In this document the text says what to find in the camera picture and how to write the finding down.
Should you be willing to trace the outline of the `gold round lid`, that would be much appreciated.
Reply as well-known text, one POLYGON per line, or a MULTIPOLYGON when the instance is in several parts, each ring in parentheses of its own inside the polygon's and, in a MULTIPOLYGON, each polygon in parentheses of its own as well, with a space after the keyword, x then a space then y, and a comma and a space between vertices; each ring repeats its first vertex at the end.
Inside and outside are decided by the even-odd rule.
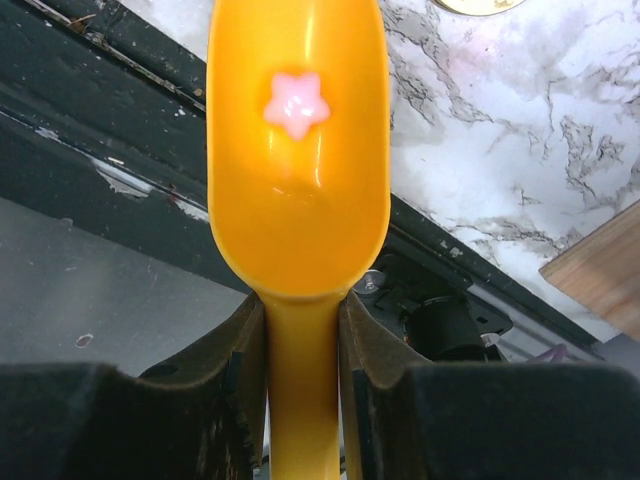
POLYGON ((492 16, 511 10, 524 0, 435 0, 448 11, 474 17, 492 16))

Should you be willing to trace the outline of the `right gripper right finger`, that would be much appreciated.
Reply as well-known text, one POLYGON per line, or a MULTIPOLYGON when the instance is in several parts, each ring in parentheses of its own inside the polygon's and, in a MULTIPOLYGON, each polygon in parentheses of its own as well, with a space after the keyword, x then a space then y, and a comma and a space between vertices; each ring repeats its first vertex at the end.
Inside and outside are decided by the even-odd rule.
POLYGON ((605 363, 434 363, 339 310, 351 479, 635 479, 639 382, 605 363))

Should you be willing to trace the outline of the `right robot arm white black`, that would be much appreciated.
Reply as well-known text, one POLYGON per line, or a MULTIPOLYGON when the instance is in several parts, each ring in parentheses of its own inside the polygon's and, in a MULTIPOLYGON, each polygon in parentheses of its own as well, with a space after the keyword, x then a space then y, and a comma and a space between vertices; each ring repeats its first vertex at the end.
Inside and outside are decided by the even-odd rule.
POLYGON ((461 296, 349 297, 329 410, 276 442, 255 296, 152 266, 1 283, 5 479, 635 479, 639 383, 507 364, 461 296))

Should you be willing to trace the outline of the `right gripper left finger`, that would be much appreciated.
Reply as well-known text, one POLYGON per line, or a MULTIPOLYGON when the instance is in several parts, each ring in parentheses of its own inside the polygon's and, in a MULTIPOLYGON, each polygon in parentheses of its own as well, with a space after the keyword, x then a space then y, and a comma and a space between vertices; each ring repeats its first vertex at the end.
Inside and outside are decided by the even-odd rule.
POLYGON ((5 479, 250 479, 266 410, 256 295, 139 376, 104 363, 1 369, 5 479))

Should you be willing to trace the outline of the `yellow plastic scoop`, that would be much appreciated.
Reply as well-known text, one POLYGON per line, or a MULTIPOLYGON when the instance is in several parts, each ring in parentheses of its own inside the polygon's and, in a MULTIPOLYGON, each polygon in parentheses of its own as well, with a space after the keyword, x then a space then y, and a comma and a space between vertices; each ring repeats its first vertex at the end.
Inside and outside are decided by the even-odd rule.
POLYGON ((206 67, 208 215, 266 317, 270 475, 340 475, 338 309, 390 216, 390 74, 374 1, 219 1, 206 67), (301 141, 263 111, 276 73, 318 73, 301 141))

